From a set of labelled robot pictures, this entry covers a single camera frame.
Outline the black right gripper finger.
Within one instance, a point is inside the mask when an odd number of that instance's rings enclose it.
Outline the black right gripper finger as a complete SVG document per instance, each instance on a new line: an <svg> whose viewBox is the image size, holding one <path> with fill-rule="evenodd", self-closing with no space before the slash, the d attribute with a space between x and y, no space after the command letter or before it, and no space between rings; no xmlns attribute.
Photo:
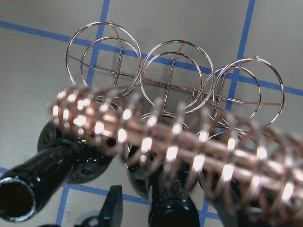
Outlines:
<svg viewBox="0 0 303 227"><path fill-rule="evenodd" d="M107 194L103 207L99 213L100 227L120 227L123 217L122 186L113 185Z"/></svg>

